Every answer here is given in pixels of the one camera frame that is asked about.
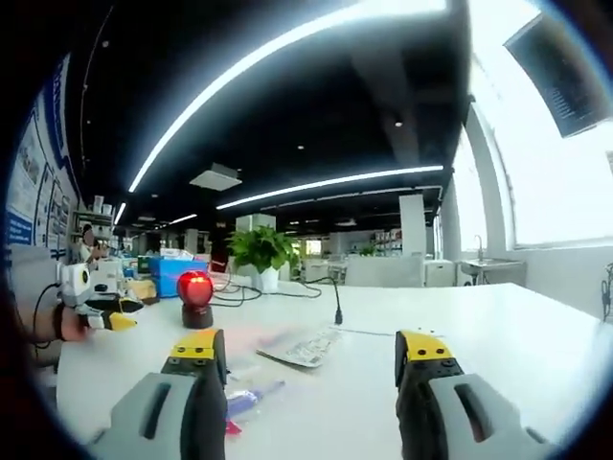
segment red emergency light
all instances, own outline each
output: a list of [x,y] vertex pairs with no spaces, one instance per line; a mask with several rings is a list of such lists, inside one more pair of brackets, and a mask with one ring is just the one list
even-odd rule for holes
[[209,302],[213,297],[213,282],[204,271],[186,271],[177,281],[176,290],[183,301],[183,326],[205,329],[213,326],[213,311]]

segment person's hand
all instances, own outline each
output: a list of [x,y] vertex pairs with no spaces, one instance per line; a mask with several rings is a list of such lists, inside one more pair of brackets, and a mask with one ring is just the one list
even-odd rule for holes
[[61,316],[61,334],[67,342],[81,342],[87,338],[90,329],[79,322],[74,310],[65,308]]
[[94,246],[92,248],[92,258],[94,260],[99,259],[100,257],[102,257],[103,251],[99,246]]

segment green plant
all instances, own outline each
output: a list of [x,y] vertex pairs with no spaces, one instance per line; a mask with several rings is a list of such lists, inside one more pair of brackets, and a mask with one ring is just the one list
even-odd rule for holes
[[292,267],[298,263],[292,247],[294,240],[272,227],[258,227],[248,232],[238,230],[228,240],[236,268],[251,264],[262,273],[270,266],[278,270],[285,262]]
[[375,246],[373,244],[369,244],[368,246],[364,246],[360,249],[360,256],[373,256],[375,254]]

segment blue box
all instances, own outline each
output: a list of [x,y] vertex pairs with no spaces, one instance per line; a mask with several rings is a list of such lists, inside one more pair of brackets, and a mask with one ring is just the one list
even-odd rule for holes
[[149,259],[151,281],[155,284],[158,297],[177,297],[176,283],[179,277],[190,270],[207,271],[208,264],[203,261],[177,261],[175,259]]

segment poster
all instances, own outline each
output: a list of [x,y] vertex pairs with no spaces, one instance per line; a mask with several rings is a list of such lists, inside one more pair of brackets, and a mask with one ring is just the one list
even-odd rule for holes
[[5,243],[48,247],[53,257],[66,254],[71,208],[80,202],[65,142],[68,62],[66,57],[34,102],[15,153],[5,209]]
[[47,161],[33,119],[17,149],[7,200],[8,243],[33,244],[34,219]]
[[70,198],[61,190],[59,181],[54,182],[53,190],[49,195],[49,209],[47,217],[47,247],[54,251],[63,252],[68,242],[68,217],[70,214]]

